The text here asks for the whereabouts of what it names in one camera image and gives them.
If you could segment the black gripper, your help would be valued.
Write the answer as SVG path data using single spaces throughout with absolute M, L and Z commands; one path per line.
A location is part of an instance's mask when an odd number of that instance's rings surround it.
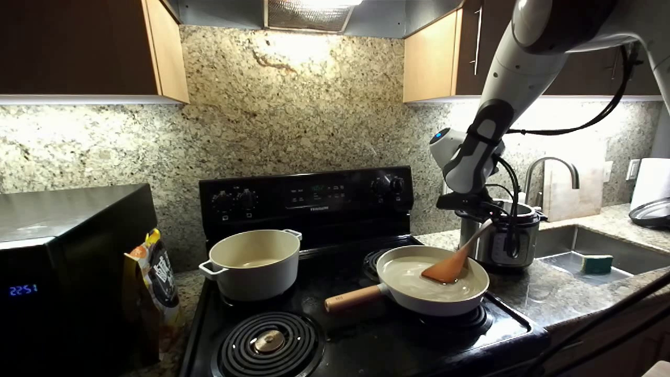
M 486 222 L 492 222 L 495 231 L 507 229 L 505 203 L 494 200 L 486 190 L 476 195 L 445 192 L 437 197 L 437 210 L 452 210 L 461 217 L 457 231 L 473 235 Z

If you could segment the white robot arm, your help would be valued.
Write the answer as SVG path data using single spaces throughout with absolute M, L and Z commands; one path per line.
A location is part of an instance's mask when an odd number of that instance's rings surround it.
M 622 53 L 622 79 L 610 100 L 579 127 L 598 123 L 619 105 L 639 51 L 647 57 L 662 100 L 668 100 L 670 0 L 517 0 L 473 122 L 448 155 L 434 155 L 445 181 L 437 207 L 495 211 L 486 180 L 503 164 L 503 136 L 515 134 L 513 123 L 550 87 L 568 54 L 608 48 Z M 571 130 L 535 130 L 535 136 Z

